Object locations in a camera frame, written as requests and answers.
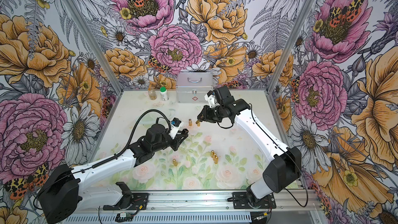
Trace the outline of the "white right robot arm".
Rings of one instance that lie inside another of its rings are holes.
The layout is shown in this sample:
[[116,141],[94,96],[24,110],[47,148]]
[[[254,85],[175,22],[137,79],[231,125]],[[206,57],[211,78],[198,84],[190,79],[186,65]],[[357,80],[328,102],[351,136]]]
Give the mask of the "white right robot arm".
[[205,96],[207,104],[198,115],[199,122],[221,124],[226,118],[245,130],[262,151],[267,160],[260,179],[246,189],[250,206],[258,207],[260,202],[273,193],[279,193],[301,177],[302,154],[298,148],[290,148],[269,131],[254,114],[245,100],[232,96],[218,100]]

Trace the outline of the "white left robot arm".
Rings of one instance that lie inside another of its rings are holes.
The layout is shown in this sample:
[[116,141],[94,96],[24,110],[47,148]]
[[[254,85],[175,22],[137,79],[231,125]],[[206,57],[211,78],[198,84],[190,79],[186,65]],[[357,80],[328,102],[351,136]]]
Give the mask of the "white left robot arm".
[[120,155],[98,162],[70,168],[58,166],[38,194],[38,202],[47,223],[57,224],[75,211],[101,206],[106,211],[135,209],[137,200],[123,182],[97,188],[97,182],[118,172],[130,170],[150,160],[157,151],[178,150],[189,136],[188,129],[174,125],[166,128],[155,123],[136,142],[129,144]]

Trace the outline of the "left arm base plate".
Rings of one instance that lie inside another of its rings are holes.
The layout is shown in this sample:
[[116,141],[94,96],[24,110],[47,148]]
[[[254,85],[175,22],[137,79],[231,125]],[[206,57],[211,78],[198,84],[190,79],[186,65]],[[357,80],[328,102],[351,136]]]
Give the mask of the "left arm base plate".
[[115,205],[104,205],[104,211],[142,211],[146,210],[149,193],[132,193],[123,195]]

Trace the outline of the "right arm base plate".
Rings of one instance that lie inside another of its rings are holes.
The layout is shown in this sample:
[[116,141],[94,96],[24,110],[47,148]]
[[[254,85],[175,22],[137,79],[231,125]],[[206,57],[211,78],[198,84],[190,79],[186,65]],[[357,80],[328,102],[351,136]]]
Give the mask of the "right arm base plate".
[[266,195],[261,199],[257,199],[253,194],[248,192],[235,191],[232,197],[228,198],[233,203],[234,209],[275,209],[276,201],[273,194]]

